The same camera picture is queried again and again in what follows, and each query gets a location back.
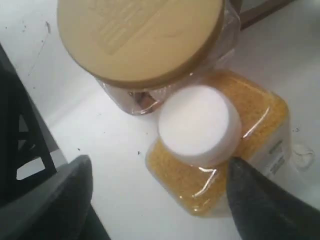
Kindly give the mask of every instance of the plastic jar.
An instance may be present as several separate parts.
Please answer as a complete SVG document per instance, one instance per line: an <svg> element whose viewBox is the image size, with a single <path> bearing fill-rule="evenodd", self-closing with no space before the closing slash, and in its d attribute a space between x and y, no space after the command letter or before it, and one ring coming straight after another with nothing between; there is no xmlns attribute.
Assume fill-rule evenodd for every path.
<svg viewBox="0 0 320 240"><path fill-rule="evenodd" d="M132 115L223 65L240 32L229 0L59 0L57 20L71 57Z"/></svg>
<svg viewBox="0 0 320 240"><path fill-rule="evenodd" d="M159 138L147 154L146 166L190 214L220 215L228 212L226 181L230 157L241 157L270 179L289 160L289 110L279 96L230 71L204 77L198 85L218 91L220 100L200 102L204 93L178 96L186 89L172 95L161 109ZM178 101L174 108L168 106L173 100ZM209 112L210 106L216 110L212 112L216 118L212 126L208 123L210 118L201 119L201 110L196 110ZM169 122L162 123L163 116Z"/></svg>

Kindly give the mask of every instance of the clear plastic container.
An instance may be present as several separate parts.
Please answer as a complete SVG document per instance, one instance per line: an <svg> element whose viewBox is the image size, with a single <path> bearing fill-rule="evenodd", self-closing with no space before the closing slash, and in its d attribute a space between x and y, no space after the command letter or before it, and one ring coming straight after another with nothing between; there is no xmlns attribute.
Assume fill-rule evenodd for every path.
<svg viewBox="0 0 320 240"><path fill-rule="evenodd" d="M241 157L272 179L291 156L287 104L274 93L230 71L218 71L199 84L220 91L238 112L241 137L234 151L233 147L225 146L229 156ZM161 138L146 157L147 168L174 199L190 214L204 217L228 212L228 159L212 162L219 164L211 167L186 164L172 154Z"/></svg>
<svg viewBox="0 0 320 240"><path fill-rule="evenodd" d="M208 16L211 15L219 15L217 16L217 19L214 18L214 21L216 23L212 26L212 35L209 36L208 39L206 39L204 45L199 46L196 51L201 52L196 52L194 55L190 55L186 57L184 60L185 62L182 63L182 65L177 65L174 66L174 74L169 74L167 76L167 73L165 73L165 78L162 76L160 77L160 80L152 80L154 83L151 84L151 81L144 85L143 83L136 82L136 84L132 84L132 82L126 82L125 84L121 81L116 80L117 78L114 77L114 79L111 79L111 77L108 77L107 75L109 72L105 72L103 69L103 64L105 66L110 67L110 72L113 71L113 69L119 68L120 72L126 72L128 71L125 66L122 67L122 65L115 65L114 62L120 62L121 64L126 64L126 61L132 61L135 62L135 59L132 58L130 60L126 60L126 56L131 56L133 54L137 55L143 55L139 52L144 52L145 49L148 49L148 51L151 49L151 51L154 51L156 56L158 55L158 44L162 45L169 45L169 47L166 49L163 49L163 52L167 52L167 55L165 56L168 60L171 58L176 57L175 47L174 44L171 44L170 42L168 43L167 41L163 41L160 43L156 43L157 46L154 48L154 46L149 46L150 42L153 43L154 39L156 39L157 32L155 32L155 36L151 39L151 41L146 42L146 44L141 45L135 45L135 49L137 51L133 51L132 49L129 49L127 55L122 54L120 57L114 57L115 54L118 54L119 51L121 51L120 47L122 47L122 41L124 41L124 37L128 37L128 35L131 35L132 32L126 32L128 28L132 28L135 31L138 29L139 24L141 21L145 21L145 23L148 25L150 21L150 18L145 17L142 18L142 16L139 15L139 11L144 13L143 11L146 12L146 14L154 14L155 11L154 9L158 9L158 13L156 13L154 16L159 15L160 12L163 10L163 4L171 4L172 6L167 6L167 11L172 11L176 6L174 2L168 2L164 0L157 0L157 1L139 1L132 3L131 1L122 1L122 3L117 2L114 5L111 5L111 3L104 3L103 1L99 0L88 0L88 6L83 6L80 3L78 3L76 0L70 0L70 1L63 1L60 0L58 2L58 26L59 26L59 32L60 36L62 39L63 44L65 45L66 49L70 53L70 55L73 57L73 59L84 69L86 69L88 72L92 73L92 75L95 76L99 84L102 86L102 88L105 90L105 92L113 99L113 101L125 112L131 114L131 115L142 115L142 114L147 114L153 112L155 109L157 109L167 98L170 96L174 91L177 89L180 89L181 87L184 87L186 85L189 85L190 83L195 83L199 79L199 76L204 74L207 71L212 71L214 68L218 68L220 66L223 66L227 60L230 58L230 56L233 55L234 52L234 47L237 42L237 38L240 32L240 19L233 7L231 6L229 0L216 0L216 1L211 1L211 0L201 0L201 1L194 1L190 2L188 4L193 4L194 6L191 5L189 9L195 8L198 5L203 5L202 9L199 10L199 15L198 17L195 16L193 19L190 19L191 22L195 22L194 28L197 29L198 27L198 18L199 16L205 16L208 14ZM192 34L191 30L187 30L187 32L183 32L179 28L184 25L184 28L190 23L188 23L188 19L186 16L183 16L183 12L188 11L188 6L184 6L182 3L180 8L185 10L181 11L181 9L178 9L177 12L175 12L176 15L178 16L171 16L169 15L168 18L172 17L172 21L177 22L175 28L172 30L170 29L170 24L169 26L165 26L165 34L166 38L168 41L175 41L175 37L178 34L186 34L186 38L182 38L183 42L185 39L192 39L192 38L197 38L194 35L197 35L197 32L195 34ZM217 11L214 13L208 12L205 8L205 6L212 6L212 9L216 11L216 9L220 9L221 11ZM122 10L119 10L119 14L114 16L114 17L107 17L108 15L112 15L113 12L110 10L110 8L115 8L116 7L121 9L124 9L124 6L126 8L132 8L134 12L123 15L124 17L121 18L121 13L123 12ZM83 16L77 15L75 11L73 11L74 8L79 8L78 12L83 12ZM170 21L168 20L167 17L164 17L161 19L161 21ZM116 22L117 24L117 29L112 25L112 22ZM93 26L100 26L99 24L101 23L101 28L98 30L95 30L95 27ZM163 25L157 25L157 27L161 31ZM145 35L142 33L136 33L140 34L140 38L146 38ZM99 45L103 44L101 46L101 51L105 50L107 51L106 56L101 56L99 52ZM180 52L179 54L184 54L184 52L188 52L188 48L192 46L194 42L187 42L185 43L185 48L182 48L182 53ZM154 65L159 65L161 66L163 63L168 62L165 60L163 55L159 54L158 59L152 58L153 56L150 57L150 64L148 65L147 62L145 62L146 67L145 69L141 69L137 72L134 70L132 71L133 74L137 75L137 79L141 77L141 72L146 71L153 68ZM147 56L142 56L140 59L141 64L144 61L148 61ZM114 74L112 76L123 76L121 73L118 75Z"/></svg>

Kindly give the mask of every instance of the white table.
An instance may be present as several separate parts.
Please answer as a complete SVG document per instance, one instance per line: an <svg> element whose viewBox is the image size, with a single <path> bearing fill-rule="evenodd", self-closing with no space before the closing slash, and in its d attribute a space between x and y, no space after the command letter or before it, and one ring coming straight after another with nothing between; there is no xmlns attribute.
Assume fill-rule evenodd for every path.
<svg viewBox="0 0 320 240"><path fill-rule="evenodd" d="M60 41L56 0L0 3L0 42L68 161L92 160L92 205L113 240L240 239L231 218L188 215L145 167L156 114L122 112ZM294 133L320 149L320 2L299 0L246 29L231 69L289 104Z"/></svg>

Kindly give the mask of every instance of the tan lid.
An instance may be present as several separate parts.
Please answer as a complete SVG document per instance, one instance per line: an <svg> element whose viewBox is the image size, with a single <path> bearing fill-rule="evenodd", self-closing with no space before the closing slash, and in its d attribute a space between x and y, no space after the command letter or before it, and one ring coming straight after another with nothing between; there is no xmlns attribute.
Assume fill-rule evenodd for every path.
<svg viewBox="0 0 320 240"><path fill-rule="evenodd" d="M203 59L222 29L224 0L59 0L74 60L106 83L152 88Z"/></svg>

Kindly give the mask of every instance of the white plastic cap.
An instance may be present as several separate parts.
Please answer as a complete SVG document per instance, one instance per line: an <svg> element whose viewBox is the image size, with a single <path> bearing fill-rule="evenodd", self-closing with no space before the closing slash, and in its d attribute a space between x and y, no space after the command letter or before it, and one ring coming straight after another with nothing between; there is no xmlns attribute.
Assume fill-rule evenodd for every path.
<svg viewBox="0 0 320 240"><path fill-rule="evenodd" d="M158 133L178 160L206 168L231 157L241 138L241 121L220 91L195 85L179 90L164 103Z"/></svg>

